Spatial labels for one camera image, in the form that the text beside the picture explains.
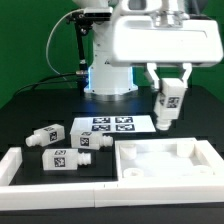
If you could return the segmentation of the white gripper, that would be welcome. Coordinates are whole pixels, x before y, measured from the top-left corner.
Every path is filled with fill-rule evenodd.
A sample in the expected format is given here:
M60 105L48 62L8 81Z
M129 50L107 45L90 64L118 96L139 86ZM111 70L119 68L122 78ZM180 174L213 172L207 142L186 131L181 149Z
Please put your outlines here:
M145 76L154 90L160 89L157 65L183 63L180 80L187 88L192 64L209 67L222 58L222 42L214 20L185 20L181 28L155 27L149 16L123 16L113 23L110 63L113 66L147 63Z

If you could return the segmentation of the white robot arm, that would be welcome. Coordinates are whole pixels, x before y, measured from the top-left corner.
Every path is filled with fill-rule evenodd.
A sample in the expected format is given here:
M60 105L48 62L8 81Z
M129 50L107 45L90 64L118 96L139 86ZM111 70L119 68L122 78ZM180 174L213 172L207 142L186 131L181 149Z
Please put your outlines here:
M93 62L85 93L123 97L138 90L133 69L143 67L156 91L176 96L187 88L194 67L223 58L218 24L194 15L187 0L72 0L93 29Z

